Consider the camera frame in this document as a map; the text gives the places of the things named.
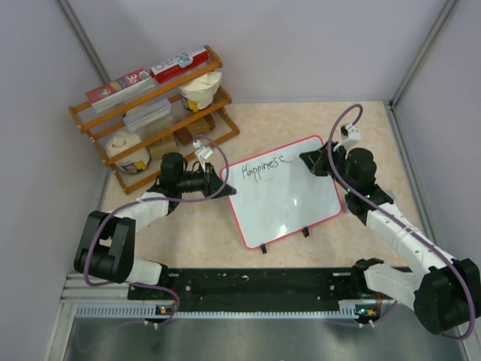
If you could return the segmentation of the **white black marker pen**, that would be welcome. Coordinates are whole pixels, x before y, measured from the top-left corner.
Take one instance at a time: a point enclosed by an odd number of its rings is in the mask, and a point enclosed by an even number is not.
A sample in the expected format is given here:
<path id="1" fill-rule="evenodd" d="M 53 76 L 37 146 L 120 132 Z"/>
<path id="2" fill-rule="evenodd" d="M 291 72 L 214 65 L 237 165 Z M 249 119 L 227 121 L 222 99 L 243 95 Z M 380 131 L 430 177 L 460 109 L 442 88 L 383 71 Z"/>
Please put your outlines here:
<path id="1" fill-rule="evenodd" d="M 299 160 L 300 157 L 299 156 L 289 156 L 289 157 L 283 157 L 283 162 L 285 163 L 288 163 L 288 162 L 295 162 L 297 160 Z"/>

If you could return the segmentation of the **pink framed whiteboard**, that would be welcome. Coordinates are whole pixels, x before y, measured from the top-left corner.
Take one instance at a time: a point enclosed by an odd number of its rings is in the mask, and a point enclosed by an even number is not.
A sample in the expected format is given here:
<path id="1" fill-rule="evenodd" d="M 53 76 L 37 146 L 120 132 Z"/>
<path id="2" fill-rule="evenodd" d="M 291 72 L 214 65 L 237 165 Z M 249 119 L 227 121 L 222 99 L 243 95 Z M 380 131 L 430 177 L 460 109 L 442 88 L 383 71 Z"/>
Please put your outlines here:
<path id="1" fill-rule="evenodd" d="M 304 227 L 330 220 L 342 212 L 340 195 L 331 177 L 311 174 L 301 159 L 283 162 L 324 144 L 312 135 L 252 156 L 220 172 L 237 190 L 228 199 L 244 244 L 261 247 Z"/>

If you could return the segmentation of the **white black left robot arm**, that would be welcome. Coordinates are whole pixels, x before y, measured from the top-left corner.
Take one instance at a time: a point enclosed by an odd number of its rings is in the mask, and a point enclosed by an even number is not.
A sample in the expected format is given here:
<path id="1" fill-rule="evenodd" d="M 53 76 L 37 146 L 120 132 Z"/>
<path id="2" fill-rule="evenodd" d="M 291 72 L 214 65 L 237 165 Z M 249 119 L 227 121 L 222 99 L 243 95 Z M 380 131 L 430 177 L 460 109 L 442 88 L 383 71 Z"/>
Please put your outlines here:
<path id="1" fill-rule="evenodd" d="M 86 219 L 74 258 L 74 270 L 111 283 L 144 284 L 154 298 L 170 291 L 166 267 L 135 257 L 135 234 L 153 221 L 171 214 L 184 193 L 200 192 L 207 199 L 233 196 L 237 190 L 224 184 L 215 168 L 187 170 L 180 153 L 163 156 L 155 183 L 131 205 L 117 212 L 93 211 Z"/>

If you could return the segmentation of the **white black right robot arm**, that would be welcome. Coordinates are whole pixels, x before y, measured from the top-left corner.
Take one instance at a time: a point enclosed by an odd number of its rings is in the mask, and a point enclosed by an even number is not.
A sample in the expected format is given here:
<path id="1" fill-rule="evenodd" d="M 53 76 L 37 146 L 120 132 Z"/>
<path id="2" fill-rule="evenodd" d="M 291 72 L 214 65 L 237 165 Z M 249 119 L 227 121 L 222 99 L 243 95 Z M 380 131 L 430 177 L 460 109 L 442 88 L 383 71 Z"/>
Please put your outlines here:
<path id="1" fill-rule="evenodd" d="M 346 150 L 334 142 L 299 157 L 312 174 L 330 176 L 341 185 L 350 213 L 381 235 L 410 269 L 402 272 L 378 259 L 358 261 L 358 274 L 350 280 L 352 291 L 362 298 L 374 292 L 391 297 L 435 335 L 466 323 L 461 338 L 468 338 L 480 316 L 478 266 L 441 250 L 407 220 L 377 184 L 372 152 L 360 147 Z"/>

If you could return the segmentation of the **black whiteboard clip right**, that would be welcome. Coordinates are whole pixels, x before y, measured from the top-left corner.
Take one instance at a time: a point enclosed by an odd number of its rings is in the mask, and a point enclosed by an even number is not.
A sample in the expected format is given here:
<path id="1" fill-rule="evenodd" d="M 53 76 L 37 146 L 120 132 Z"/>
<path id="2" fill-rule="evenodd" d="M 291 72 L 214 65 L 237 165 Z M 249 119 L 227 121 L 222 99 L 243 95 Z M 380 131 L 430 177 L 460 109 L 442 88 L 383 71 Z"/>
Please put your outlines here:
<path id="1" fill-rule="evenodd" d="M 309 228 L 308 228 L 308 227 L 304 227 L 304 228 L 302 229 L 302 233 L 303 233 L 303 236 L 304 236 L 305 238 L 309 237 L 309 236 L 310 236 Z"/>

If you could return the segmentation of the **brown block right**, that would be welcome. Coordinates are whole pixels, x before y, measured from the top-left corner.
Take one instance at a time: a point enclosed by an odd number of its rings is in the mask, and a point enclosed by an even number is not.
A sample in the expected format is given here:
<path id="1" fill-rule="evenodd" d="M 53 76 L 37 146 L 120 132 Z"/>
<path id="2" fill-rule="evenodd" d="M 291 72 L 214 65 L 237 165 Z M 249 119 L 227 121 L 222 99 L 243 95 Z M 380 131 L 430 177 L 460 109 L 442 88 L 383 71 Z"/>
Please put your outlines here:
<path id="1" fill-rule="evenodd" d="M 186 145 L 192 142 L 196 135 L 206 135 L 215 128 L 216 124 L 214 118 L 211 115 L 207 115 L 181 129 L 178 129 L 174 134 L 177 136 L 181 144 Z"/>

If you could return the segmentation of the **tan block left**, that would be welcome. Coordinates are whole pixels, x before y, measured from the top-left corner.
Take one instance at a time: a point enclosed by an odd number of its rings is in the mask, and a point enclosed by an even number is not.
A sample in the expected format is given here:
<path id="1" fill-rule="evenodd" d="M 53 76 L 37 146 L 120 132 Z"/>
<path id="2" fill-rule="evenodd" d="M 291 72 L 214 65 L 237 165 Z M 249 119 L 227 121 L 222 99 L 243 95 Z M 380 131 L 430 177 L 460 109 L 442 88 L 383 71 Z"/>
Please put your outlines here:
<path id="1" fill-rule="evenodd" d="M 160 138 L 147 147 L 153 160 L 161 159 L 167 153 L 178 151 L 177 142 L 173 134 Z"/>

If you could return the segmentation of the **orange wooden shelf rack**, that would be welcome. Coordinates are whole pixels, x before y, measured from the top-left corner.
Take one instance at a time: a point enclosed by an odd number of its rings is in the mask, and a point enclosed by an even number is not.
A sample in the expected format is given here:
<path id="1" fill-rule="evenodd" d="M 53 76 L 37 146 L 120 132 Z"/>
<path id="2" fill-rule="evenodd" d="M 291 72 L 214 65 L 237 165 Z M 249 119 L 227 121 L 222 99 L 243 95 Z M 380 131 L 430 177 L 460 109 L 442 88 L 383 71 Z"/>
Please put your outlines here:
<path id="1" fill-rule="evenodd" d="M 211 115 L 215 124 L 218 117 L 226 124 L 227 132 L 217 138 L 217 143 L 239 134 L 237 124 L 225 110 L 225 106 L 231 103 L 231 96 L 221 84 L 213 97 L 213 103 L 208 108 L 195 113 L 183 107 L 179 87 L 208 72 L 220 71 L 222 67 L 222 60 L 218 54 L 209 46 L 204 47 L 209 55 L 206 63 L 164 83 L 158 83 L 153 78 L 155 86 L 152 89 L 145 90 L 138 96 L 100 114 L 90 105 L 88 99 L 68 109 L 77 128 L 87 134 L 102 163 L 113 172 L 125 194 L 147 185 L 159 174 L 160 159 L 153 160 L 147 147 L 160 138 L 173 134 L 178 152 L 186 160 L 191 160 L 195 157 L 192 142 L 181 144 L 174 134 L 178 129 Z M 171 103 L 170 114 L 137 131 L 129 131 L 123 122 L 125 112 L 138 105 L 148 105 L 160 99 L 167 99 Z"/>

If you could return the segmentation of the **white bag upper shelf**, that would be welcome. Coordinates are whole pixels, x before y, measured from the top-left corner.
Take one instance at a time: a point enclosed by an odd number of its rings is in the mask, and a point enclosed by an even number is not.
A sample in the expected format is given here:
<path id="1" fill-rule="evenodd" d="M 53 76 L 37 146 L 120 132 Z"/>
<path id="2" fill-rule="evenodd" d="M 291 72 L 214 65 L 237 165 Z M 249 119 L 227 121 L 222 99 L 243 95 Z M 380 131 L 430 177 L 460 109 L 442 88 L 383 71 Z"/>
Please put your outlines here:
<path id="1" fill-rule="evenodd" d="M 222 80 L 220 71 L 211 71 L 179 87 L 181 101 L 186 110 L 198 113 L 213 103 Z"/>

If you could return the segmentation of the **clear plastic box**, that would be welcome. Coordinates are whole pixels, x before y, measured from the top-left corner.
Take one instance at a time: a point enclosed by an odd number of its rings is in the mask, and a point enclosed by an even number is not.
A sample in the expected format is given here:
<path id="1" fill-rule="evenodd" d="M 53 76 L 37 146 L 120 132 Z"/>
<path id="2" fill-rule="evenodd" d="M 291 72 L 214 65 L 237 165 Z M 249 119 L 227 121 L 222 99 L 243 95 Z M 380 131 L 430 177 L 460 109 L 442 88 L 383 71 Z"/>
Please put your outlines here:
<path id="1" fill-rule="evenodd" d="M 167 99 L 160 99 L 148 105 L 138 105 L 126 111 L 123 115 L 123 122 L 129 131 L 134 132 L 169 115 L 170 112 L 171 103 Z"/>

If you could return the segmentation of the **red foil box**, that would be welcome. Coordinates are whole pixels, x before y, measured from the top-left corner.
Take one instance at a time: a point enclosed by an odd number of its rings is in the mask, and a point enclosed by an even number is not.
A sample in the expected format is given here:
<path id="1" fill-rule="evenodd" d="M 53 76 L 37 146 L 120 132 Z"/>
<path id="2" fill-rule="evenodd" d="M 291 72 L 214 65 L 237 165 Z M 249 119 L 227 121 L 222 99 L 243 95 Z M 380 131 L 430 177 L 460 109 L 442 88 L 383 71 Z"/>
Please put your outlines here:
<path id="1" fill-rule="evenodd" d="M 152 66 L 150 74 L 158 83 L 164 83 L 185 74 L 208 60 L 209 55 L 205 47 L 184 51 Z"/>

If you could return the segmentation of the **red white wrap box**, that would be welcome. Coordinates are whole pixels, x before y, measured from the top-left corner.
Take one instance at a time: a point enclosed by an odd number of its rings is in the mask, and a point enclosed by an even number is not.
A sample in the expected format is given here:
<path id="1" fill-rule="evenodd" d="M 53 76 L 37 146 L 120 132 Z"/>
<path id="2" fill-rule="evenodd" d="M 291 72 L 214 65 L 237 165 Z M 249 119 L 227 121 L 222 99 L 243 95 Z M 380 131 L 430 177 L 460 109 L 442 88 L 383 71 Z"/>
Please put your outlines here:
<path id="1" fill-rule="evenodd" d="M 90 90 L 86 93 L 86 97 L 90 105 L 100 114 L 154 86 L 154 79 L 150 73 L 145 68 L 138 68 L 110 83 Z"/>

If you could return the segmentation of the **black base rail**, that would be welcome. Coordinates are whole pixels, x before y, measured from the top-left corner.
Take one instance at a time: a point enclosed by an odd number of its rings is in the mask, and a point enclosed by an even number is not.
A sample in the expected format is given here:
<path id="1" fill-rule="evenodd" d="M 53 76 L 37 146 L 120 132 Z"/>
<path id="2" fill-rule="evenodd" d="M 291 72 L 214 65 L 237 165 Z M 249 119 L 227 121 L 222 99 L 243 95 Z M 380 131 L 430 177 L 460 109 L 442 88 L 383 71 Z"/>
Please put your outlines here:
<path id="1" fill-rule="evenodd" d="M 349 268 L 171 268 L 160 283 L 180 311 L 334 311 L 344 300 L 380 307 L 358 290 Z"/>

